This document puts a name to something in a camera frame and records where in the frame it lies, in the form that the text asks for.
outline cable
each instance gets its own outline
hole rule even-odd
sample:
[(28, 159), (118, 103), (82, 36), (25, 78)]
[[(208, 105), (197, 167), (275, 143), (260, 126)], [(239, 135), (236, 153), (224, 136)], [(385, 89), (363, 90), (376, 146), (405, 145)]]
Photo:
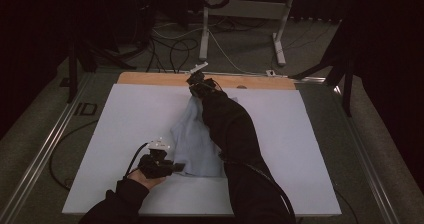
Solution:
[[(226, 19), (224, 19), (224, 20), (222, 20), (222, 22), (220, 22), (220, 23), (218, 23), (217, 25), (215, 25), (214, 27), (215, 27), (215, 29), (218, 29), (218, 30), (220, 30), (220, 31), (215, 31), (215, 33), (221, 33), (221, 32), (232, 32), (232, 31), (235, 31), (235, 29), (236, 29), (236, 26), (235, 26), (235, 24), (233, 23), (233, 22), (228, 22), (227, 21), (227, 19), (228, 18), (226, 18)], [(220, 25), (221, 24), (229, 24), (230, 25), (230, 27), (229, 28), (227, 28), (227, 27), (221, 27)]]
[(138, 156), (138, 153), (140, 153), (140, 151), (141, 151), (144, 147), (146, 147), (146, 146), (147, 146), (147, 144), (149, 144), (149, 143), (148, 143), (148, 142), (146, 142), (146, 143), (144, 143), (143, 145), (141, 145), (141, 147), (139, 147), (139, 148), (137, 149), (137, 151), (135, 152), (135, 154), (134, 154), (134, 156), (133, 156), (133, 158), (132, 158), (132, 160), (131, 160), (131, 162), (130, 162), (130, 165), (128, 166), (127, 171), (125, 172), (124, 178), (125, 178), (125, 177), (127, 177), (127, 176), (131, 173), (131, 167), (133, 166), (134, 161), (135, 161), (135, 159), (136, 159), (136, 158), (137, 158), (137, 156)]
[[(174, 44), (172, 44), (172, 45), (168, 45), (168, 44), (166, 44), (166, 43), (164, 43), (164, 42), (160, 41), (158, 37), (152, 37), (152, 40), (153, 40), (153, 41), (155, 41), (155, 42), (157, 42), (157, 43), (159, 43), (159, 44), (161, 44), (161, 45), (163, 45), (163, 46), (166, 46), (166, 47), (170, 48), (170, 52), (169, 52), (169, 61), (170, 61), (170, 63), (171, 63), (172, 70), (174, 71), (174, 73), (179, 73), (179, 72), (180, 72), (180, 70), (181, 70), (181, 68), (182, 68), (182, 67), (184, 66), (184, 64), (187, 62), (188, 58), (190, 57), (190, 50), (194, 50), (194, 49), (196, 49), (196, 48), (199, 46), (198, 42), (197, 42), (195, 39), (193, 39), (193, 38), (190, 38), (190, 39), (175, 40)], [(194, 45), (193, 45), (193, 46), (191, 46), (191, 47), (189, 47), (189, 46), (185, 43), (186, 41), (194, 42)], [(181, 44), (183, 44), (183, 45), (185, 46), (185, 49), (179, 49), (179, 48), (176, 48), (176, 46), (177, 46), (178, 44), (180, 44), (180, 43), (181, 43)], [(172, 58), (172, 53), (173, 53), (174, 51), (184, 51), (184, 52), (187, 52), (187, 54), (186, 54), (186, 56), (185, 56), (185, 59), (184, 59), (184, 60), (182, 61), (182, 63), (178, 66), (178, 68), (176, 68), (176, 66), (174, 65), (174, 59)]]
[(123, 54), (118, 54), (115, 57), (117, 57), (121, 60), (129, 61), (129, 60), (139, 56), (140, 54), (142, 54), (145, 50), (146, 50), (146, 48), (144, 48), (144, 47), (137, 47), (137, 49), (135, 49), (133, 51), (129, 51), (129, 52), (123, 53)]
[(339, 192), (339, 191), (337, 191), (337, 189), (336, 188), (334, 188), (333, 187), (333, 189), (334, 189), (334, 191), (336, 192), (336, 194), (337, 195), (339, 195), (339, 197), (340, 198), (342, 198), (342, 200), (347, 204), (347, 206), (349, 207), (349, 209), (350, 209), (350, 211), (352, 212), (352, 214), (353, 214), (353, 217), (355, 218), (355, 223), (356, 224), (359, 224), (359, 221), (358, 221), (358, 217), (356, 216), (356, 213), (355, 213), (355, 211), (353, 210), (353, 207), (350, 205), (350, 203), (346, 200), (346, 198), (344, 198), (343, 197), (343, 195)]
[(167, 73), (165, 67), (163, 67), (163, 65), (162, 65), (162, 62), (160, 62), (160, 59), (159, 59), (158, 54), (153, 53), (153, 56), (156, 57), (156, 67), (158, 68), (159, 73), (160, 73), (160, 69), (161, 68), (162, 68), (162, 70), (163, 70), (164, 73)]
[(53, 178), (53, 180), (57, 183), (57, 184), (59, 184), (61, 187), (63, 187), (64, 189), (66, 189), (66, 190), (71, 190), (71, 188), (67, 185), (67, 184), (63, 184), (57, 177), (56, 177), (56, 175), (54, 174), (54, 172), (53, 172), (53, 157), (54, 157), (54, 154), (55, 154), (55, 152), (56, 152), (56, 150), (57, 150), (57, 148), (60, 146), (60, 144), (66, 139), (66, 138), (68, 138), (70, 135), (72, 135), (72, 134), (74, 134), (75, 132), (77, 132), (77, 131), (79, 131), (79, 130), (81, 130), (81, 129), (83, 129), (83, 128), (85, 128), (85, 127), (87, 127), (87, 126), (90, 126), (90, 125), (92, 125), (92, 124), (94, 124), (94, 123), (97, 123), (99, 120), (95, 120), (95, 121), (92, 121), (92, 122), (89, 122), (89, 123), (87, 123), (87, 124), (85, 124), (85, 125), (82, 125), (82, 126), (80, 126), (80, 127), (78, 127), (78, 128), (76, 128), (76, 129), (74, 129), (73, 131), (71, 131), (71, 132), (69, 132), (68, 134), (66, 134), (65, 136), (63, 136), (58, 142), (57, 142), (57, 144), (56, 144), (56, 146), (53, 148), (53, 151), (52, 151), (52, 153), (51, 153), (51, 155), (50, 155), (50, 158), (49, 158), (49, 172), (50, 172), (50, 175), (51, 175), (51, 177)]
[(288, 211), (292, 221), (294, 223), (296, 223), (296, 216), (295, 216), (295, 213), (294, 213), (294, 210), (293, 210), (293, 206), (291, 205), (290, 199), (287, 196), (287, 194), (284, 192), (284, 190), (278, 185), (278, 183), (276, 181), (274, 181), (274, 179), (267, 176), (265, 173), (263, 173), (261, 170), (257, 169), (256, 167), (254, 167), (250, 164), (247, 164), (247, 163), (235, 162), (235, 161), (230, 161), (230, 160), (226, 160), (226, 159), (224, 160), (224, 163), (232, 164), (232, 165), (241, 165), (241, 166), (247, 167), (248, 169), (252, 170), (256, 174), (262, 176), (265, 180), (267, 180), (277, 190), (277, 192), (280, 194), (280, 196), (283, 198), (283, 201), (286, 205), (287, 211)]
[(288, 48), (291, 45), (293, 45), (295, 42), (299, 41), (306, 33), (308, 33), (311, 30), (313, 24), (314, 24), (314, 22), (312, 22), (311, 25), (309, 25), (308, 29), (305, 32), (303, 32), (302, 35), (300, 35), (294, 41), (290, 42), (287, 46), (283, 47), (283, 49)]
[(197, 28), (197, 29), (191, 30), (189, 32), (186, 32), (186, 33), (184, 33), (182, 35), (179, 35), (179, 36), (176, 36), (176, 37), (166, 37), (166, 36), (163, 36), (163, 35), (161, 35), (159, 32), (157, 32), (154, 29), (153, 29), (153, 32), (155, 32), (158, 36), (160, 36), (162, 38), (169, 39), (169, 40), (175, 40), (175, 39), (179, 39), (181, 37), (187, 36), (190, 33), (193, 33), (193, 32), (196, 32), (196, 31), (202, 31), (202, 30), (203, 30), (203, 28)]
[(227, 54), (225, 53), (225, 51), (221, 48), (221, 45), (219, 45), (218, 41), (215, 39), (215, 36), (212, 34), (212, 32), (209, 32), (209, 34), (211, 35), (212, 39), (215, 41), (216, 45), (218, 46), (219, 50), (221, 50), (222, 54), (224, 54), (224, 56), (227, 58), (228, 62), (231, 63), (231, 65), (237, 69), (238, 71), (245, 73), (245, 74), (252, 74), (252, 75), (262, 75), (265, 76), (265, 74), (262, 73), (254, 73), (254, 72), (247, 72), (247, 71), (243, 71), (240, 68), (238, 68), (232, 61), (231, 59), (227, 56)]
[(328, 27), (327, 27), (327, 29), (325, 31), (323, 31), (322, 33), (320, 33), (318, 36), (316, 36), (315, 39), (312, 40), (312, 41), (305, 42), (305, 43), (303, 43), (303, 44), (301, 44), (299, 46), (286, 47), (284, 49), (287, 50), (287, 49), (300, 48), (300, 47), (306, 46), (306, 45), (308, 45), (310, 43), (316, 42), (320, 37), (322, 37), (324, 34), (326, 34), (330, 30), (330, 27), (331, 27), (331, 24), (329, 24)]
[(245, 23), (241, 23), (239, 21), (236, 21), (236, 19), (231, 18), (231, 17), (229, 17), (228, 20), (231, 21), (231, 22), (233, 22), (233, 23), (235, 23), (235, 24), (248, 27), (246, 29), (235, 29), (234, 31), (250, 31), (250, 30), (253, 30), (253, 29), (256, 29), (256, 28), (259, 28), (259, 27), (263, 27), (265, 24), (267, 24), (269, 22), (269, 19), (265, 19), (265, 20), (259, 19), (260, 22), (258, 24), (256, 24), (256, 25), (248, 25), (248, 24), (245, 24)]
[(155, 43), (153, 42), (152, 38), (149, 39), (149, 43), (151, 44), (153, 50), (150, 51), (152, 53), (152, 56), (150, 57), (150, 61), (149, 61), (149, 64), (147, 65), (146, 72), (149, 72), (150, 68), (152, 67), (153, 58), (155, 57), (155, 54), (156, 54), (155, 53), (156, 52), (156, 46), (155, 46)]

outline white cloth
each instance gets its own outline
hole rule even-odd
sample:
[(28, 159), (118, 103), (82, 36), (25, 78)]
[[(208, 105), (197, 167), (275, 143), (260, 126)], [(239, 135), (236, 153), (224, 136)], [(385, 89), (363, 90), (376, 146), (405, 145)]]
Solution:
[(175, 163), (185, 163), (181, 174), (198, 177), (224, 177), (219, 147), (209, 137), (203, 123), (203, 107), (198, 98), (191, 97), (180, 121), (172, 128), (175, 142)]

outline hand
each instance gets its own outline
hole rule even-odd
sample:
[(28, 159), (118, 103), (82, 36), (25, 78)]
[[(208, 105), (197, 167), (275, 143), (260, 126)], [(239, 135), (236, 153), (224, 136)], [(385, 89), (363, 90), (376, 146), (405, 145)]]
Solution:
[(144, 176), (144, 174), (140, 171), (140, 169), (136, 169), (135, 171), (132, 171), (128, 175), (128, 178), (145, 186), (147, 189), (149, 189), (149, 191), (156, 185), (164, 182), (166, 179), (166, 177), (161, 177), (156, 179), (147, 179), (146, 176)]

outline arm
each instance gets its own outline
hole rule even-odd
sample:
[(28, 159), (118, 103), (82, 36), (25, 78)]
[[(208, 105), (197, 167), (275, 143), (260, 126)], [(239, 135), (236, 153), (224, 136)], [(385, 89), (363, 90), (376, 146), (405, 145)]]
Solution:
[(120, 181), (116, 192), (108, 190), (105, 200), (91, 208), (80, 220), (80, 224), (136, 223), (138, 210), (149, 190), (165, 178), (147, 179), (140, 170)]
[[(224, 158), (255, 166), (272, 178), (247, 111), (220, 91), (204, 97), (202, 104), (203, 121)], [(245, 166), (227, 163), (225, 173), (239, 223), (294, 223), (280, 194), (264, 177)]]

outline white board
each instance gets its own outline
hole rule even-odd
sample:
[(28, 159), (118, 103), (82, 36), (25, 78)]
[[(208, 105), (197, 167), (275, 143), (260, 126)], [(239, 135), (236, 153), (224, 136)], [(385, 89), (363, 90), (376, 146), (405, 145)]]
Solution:
[[(225, 92), (237, 97), (251, 115), (262, 155), (296, 215), (341, 214), (300, 93), (230, 88)], [(104, 199), (106, 190), (115, 190), (143, 143), (162, 137), (172, 147), (170, 129), (190, 95), (187, 87), (115, 84), (63, 213), (86, 213)], [(172, 155), (171, 148), (167, 159)], [(140, 214), (231, 215), (227, 180), (174, 174), (152, 190)]]

